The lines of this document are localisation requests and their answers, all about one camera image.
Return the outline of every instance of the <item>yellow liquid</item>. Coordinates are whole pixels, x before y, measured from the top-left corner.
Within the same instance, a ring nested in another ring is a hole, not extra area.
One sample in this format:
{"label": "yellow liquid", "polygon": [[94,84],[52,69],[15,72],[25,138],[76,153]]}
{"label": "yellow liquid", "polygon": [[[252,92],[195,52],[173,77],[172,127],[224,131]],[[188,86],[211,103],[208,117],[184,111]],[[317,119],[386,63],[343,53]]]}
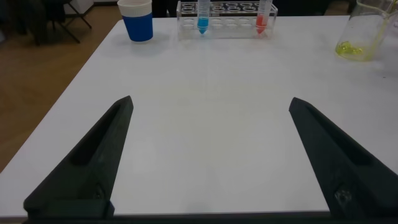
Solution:
{"label": "yellow liquid", "polygon": [[344,55],[361,56],[364,54],[362,47],[354,47],[349,41],[344,41],[336,46],[336,53],[342,57]]}

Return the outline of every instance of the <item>glass beaker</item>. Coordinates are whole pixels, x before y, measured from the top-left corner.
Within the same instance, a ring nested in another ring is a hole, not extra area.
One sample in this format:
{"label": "glass beaker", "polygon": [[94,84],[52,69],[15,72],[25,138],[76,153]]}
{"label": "glass beaker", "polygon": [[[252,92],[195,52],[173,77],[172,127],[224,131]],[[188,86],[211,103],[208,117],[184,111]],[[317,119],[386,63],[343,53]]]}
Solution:
{"label": "glass beaker", "polygon": [[394,22],[398,0],[357,0],[336,53],[351,60],[371,60]]}

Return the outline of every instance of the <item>white table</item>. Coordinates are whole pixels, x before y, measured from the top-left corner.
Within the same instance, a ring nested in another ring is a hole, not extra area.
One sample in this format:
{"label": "white table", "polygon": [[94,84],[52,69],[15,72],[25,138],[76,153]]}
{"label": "white table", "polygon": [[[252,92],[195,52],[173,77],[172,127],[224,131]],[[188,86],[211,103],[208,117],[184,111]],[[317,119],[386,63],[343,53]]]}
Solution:
{"label": "white table", "polygon": [[175,19],[154,19],[145,45],[118,22],[0,174],[0,217],[26,216],[24,199],[126,95],[116,215],[328,210],[294,96],[398,172],[398,39],[373,62],[338,58],[347,20],[278,17],[272,40],[179,42]]}

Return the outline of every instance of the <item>wooden floor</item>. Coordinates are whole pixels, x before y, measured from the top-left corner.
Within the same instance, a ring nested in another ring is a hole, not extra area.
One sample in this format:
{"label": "wooden floor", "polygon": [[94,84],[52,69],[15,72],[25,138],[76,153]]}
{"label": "wooden floor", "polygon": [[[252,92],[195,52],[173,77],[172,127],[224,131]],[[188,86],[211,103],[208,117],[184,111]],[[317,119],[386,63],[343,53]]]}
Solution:
{"label": "wooden floor", "polygon": [[[334,3],[326,14],[345,14],[347,7]],[[98,6],[86,19],[92,30],[79,19],[70,25],[81,44],[59,28],[50,31],[52,44],[38,47],[29,35],[0,44],[0,172],[121,16],[117,6]]]}

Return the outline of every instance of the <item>blue cup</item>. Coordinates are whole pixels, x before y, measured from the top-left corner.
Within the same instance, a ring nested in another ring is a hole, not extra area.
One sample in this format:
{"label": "blue cup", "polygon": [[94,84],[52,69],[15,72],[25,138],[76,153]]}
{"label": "blue cup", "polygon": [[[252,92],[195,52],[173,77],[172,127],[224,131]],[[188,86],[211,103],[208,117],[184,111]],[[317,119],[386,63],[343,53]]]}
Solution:
{"label": "blue cup", "polygon": [[151,0],[119,0],[118,6],[132,41],[143,42],[153,38]]}

